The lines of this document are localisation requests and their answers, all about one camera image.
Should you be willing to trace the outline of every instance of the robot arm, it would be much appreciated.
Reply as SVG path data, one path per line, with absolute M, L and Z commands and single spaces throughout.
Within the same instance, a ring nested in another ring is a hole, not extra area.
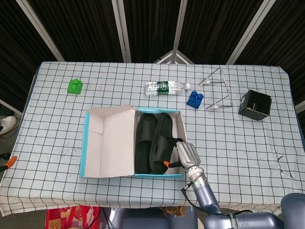
M 195 147 L 187 142 L 177 142 L 176 148 L 190 180 L 182 192 L 188 200 L 185 191 L 192 185 L 200 210 L 209 214 L 204 220 L 205 229 L 284 229 L 284 223 L 268 212 L 222 214 L 203 169 L 199 167 L 201 161 Z

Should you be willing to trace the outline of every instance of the blue lego block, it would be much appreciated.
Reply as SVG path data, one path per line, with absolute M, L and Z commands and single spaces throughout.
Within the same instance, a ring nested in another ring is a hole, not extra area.
M 187 105 L 198 109 L 201 101 L 203 100 L 203 94 L 198 94 L 196 91 L 193 91 L 190 95 L 189 101 L 187 101 Z

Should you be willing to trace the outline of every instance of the black curtain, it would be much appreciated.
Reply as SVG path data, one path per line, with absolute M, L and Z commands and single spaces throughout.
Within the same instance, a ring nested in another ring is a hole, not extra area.
M 123 62 L 111 0 L 29 0 L 66 61 Z
M 295 104 L 305 100 L 305 1 L 276 1 L 235 64 L 281 66 Z
M 305 135 L 305 111 L 302 111 L 297 114 L 299 117 L 300 125 L 303 131 L 303 135 Z
M 0 99 L 23 112 L 37 68 L 56 59 L 16 1 L 1 1 L 0 21 Z
M 178 50 L 197 64 L 226 64 L 263 0 L 188 0 Z
M 180 0 L 124 0 L 132 62 L 152 63 L 173 49 Z

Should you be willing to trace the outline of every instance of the toy building block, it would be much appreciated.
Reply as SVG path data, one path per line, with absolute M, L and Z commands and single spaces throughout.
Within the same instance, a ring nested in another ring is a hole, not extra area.
M 70 80 L 67 92 L 70 94 L 80 94 L 82 88 L 82 83 L 80 80 Z
M 203 94 L 198 94 L 196 91 L 193 91 L 190 95 L 189 101 L 187 101 L 187 105 L 198 109 L 201 101 L 203 100 Z

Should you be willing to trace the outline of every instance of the red bag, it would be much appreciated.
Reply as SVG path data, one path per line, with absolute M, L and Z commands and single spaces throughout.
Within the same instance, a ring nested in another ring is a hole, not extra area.
M 45 229 L 100 229 L 100 207 L 79 205 L 47 210 Z

